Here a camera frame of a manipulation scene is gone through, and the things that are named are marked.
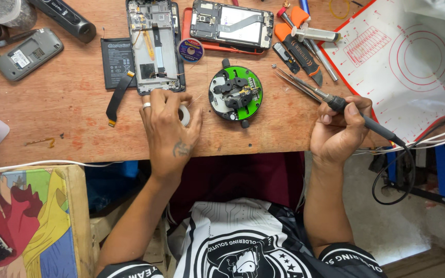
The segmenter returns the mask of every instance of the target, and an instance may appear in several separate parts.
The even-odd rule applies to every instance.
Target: black cable
[[[394,205],[394,204],[397,204],[397,203],[403,201],[403,199],[405,199],[406,196],[408,196],[408,194],[411,192],[411,189],[413,189],[413,186],[415,185],[415,171],[416,171],[415,158],[413,157],[413,154],[411,153],[410,150],[413,147],[415,147],[419,142],[422,142],[430,133],[432,133],[434,130],[440,128],[443,125],[445,125],[445,120],[443,120],[441,123],[438,123],[432,129],[430,129],[426,134],[424,134],[420,139],[418,139],[417,142],[412,144],[410,147],[407,147],[404,142],[402,144],[400,142],[398,142],[398,145],[403,147],[403,149],[405,149],[405,150],[402,153],[400,153],[393,161],[391,161],[389,164],[387,164],[386,167],[384,167],[384,168],[382,168],[380,170],[380,172],[377,174],[377,177],[375,178],[374,183],[372,185],[372,196],[374,197],[374,199],[375,199],[375,201],[377,203],[379,203],[381,205]],[[410,172],[410,179],[409,179],[408,188],[406,189],[406,191],[403,194],[403,196],[401,196],[399,199],[397,199],[395,201],[392,201],[392,202],[388,202],[388,203],[382,202],[379,199],[377,199],[377,196],[375,195],[375,186],[377,185],[377,181],[379,180],[379,178],[382,175],[382,173],[384,173],[387,170],[387,168],[392,165],[392,163],[398,161],[398,159],[400,157],[402,157],[405,153],[408,153],[408,155],[410,156],[410,161],[411,161],[411,172]]]

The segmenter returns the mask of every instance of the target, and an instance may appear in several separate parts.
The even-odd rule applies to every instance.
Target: rubber band
[[[332,3],[332,0],[331,1],[329,1],[329,10],[331,11],[331,14],[335,17],[335,18],[337,18],[337,19],[345,19],[347,16],[348,16],[348,14],[349,14],[349,1],[348,0],[343,0],[345,3],[346,3],[346,5],[348,6],[348,9],[346,10],[346,14],[343,16],[343,17],[339,17],[339,16],[337,16],[333,11],[332,11],[332,7],[331,7],[331,3]]]

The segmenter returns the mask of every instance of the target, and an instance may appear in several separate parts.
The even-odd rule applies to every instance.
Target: tattoo
[[[175,147],[173,148],[173,156],[176,157],[176,152],[178,153],[178,156],[188,156],[190,155],[190,152],[193,149],[193,145],[190,145],[188,147],[185,143],[182,142],[182,139],[179,139],[179,142],[175,144]]]

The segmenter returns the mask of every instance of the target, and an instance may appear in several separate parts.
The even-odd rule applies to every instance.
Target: floor
[[[307,178],[310,152],[305,158]],[[375,202],[371,188],[377,174],[368,170],[371,161],[371,155],[355,155],[345,165],[343,199],[356,245],[371,253],[380,265],[430,249],[425,200],[414,196],[392,206]]]

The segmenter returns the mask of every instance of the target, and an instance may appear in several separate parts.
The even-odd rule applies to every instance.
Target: hand
[[[371,116],[372,101],[359,95],[347,97],[344,114],[334,112],[323,102],[318,108],[318,119],[312,131],[310,150],[313,160],[325,165],[343,167],[367,136],[365,120],[358,112]]]
[[[190,128],[182,125],[178,117],[181,101],[191,100],[186,92],[155,89],[142,97],[151,106],[140,108],[143,126],[149,143],[152,176],[156,179],[180,180],[183,168],[189,161],[202,128],[202,109],[193,115]]]

